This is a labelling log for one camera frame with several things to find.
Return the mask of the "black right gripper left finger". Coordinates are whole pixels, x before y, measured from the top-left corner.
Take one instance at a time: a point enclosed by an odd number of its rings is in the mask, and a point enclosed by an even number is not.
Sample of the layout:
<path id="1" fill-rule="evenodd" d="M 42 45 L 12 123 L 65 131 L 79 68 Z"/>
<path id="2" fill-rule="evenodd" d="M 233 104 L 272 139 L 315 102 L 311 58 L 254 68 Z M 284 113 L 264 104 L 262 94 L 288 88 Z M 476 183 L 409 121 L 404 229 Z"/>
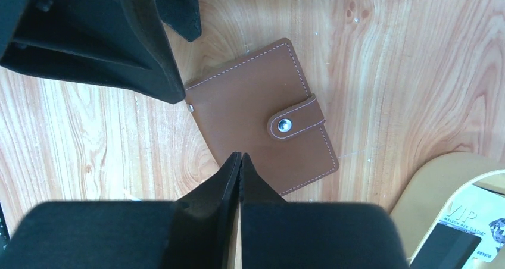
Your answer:
<path id="1" fill-rule="evenodd" d="M 52 201 L 34 207 L 2 268 L 226 268 L 241 154 L 176 201 Z"/>

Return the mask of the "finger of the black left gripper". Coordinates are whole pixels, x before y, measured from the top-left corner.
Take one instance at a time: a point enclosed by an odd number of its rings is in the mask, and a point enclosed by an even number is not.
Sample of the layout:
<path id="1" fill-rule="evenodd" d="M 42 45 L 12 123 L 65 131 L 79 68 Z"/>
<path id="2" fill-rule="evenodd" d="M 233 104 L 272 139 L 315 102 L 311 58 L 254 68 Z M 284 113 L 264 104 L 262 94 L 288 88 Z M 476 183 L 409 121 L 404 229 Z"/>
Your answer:
<path id="1" fill-rule="evenodd" d="M 186 93 L 158 0 L 1 0 L 1 66 L 26 76 Z"/>
<path id="2" fill-rule="evenodd" d="M 188 42 L 202 34 L 199 0 L 155 0 L 161 21 Z"/>

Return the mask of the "brown leather card holder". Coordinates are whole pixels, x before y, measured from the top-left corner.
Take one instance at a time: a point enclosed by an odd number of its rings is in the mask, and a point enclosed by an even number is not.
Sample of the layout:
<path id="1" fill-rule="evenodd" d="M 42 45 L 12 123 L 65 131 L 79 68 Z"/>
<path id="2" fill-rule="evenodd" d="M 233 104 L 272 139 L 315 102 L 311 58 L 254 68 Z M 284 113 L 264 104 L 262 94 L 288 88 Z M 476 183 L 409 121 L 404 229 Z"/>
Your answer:
<path id="1" fill-rule="evenodd" d="M 339 167 L 323 111 L 287 38 L 226 63 L 185 92 L 216 163 L 233 152 L 247 153 L 280 195 Z"/>

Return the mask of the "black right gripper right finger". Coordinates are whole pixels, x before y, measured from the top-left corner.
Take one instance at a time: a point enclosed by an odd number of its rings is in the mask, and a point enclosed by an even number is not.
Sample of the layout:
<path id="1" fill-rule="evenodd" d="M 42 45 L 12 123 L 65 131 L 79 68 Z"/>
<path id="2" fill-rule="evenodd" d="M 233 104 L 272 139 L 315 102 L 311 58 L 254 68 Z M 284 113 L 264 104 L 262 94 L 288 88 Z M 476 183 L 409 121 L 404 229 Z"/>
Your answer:
<path id="1" fill-rule="evenodd" d="M 288 202 L 242 157 L 243 268 L 407 268 L 398 231 L 376 204 Z"/>

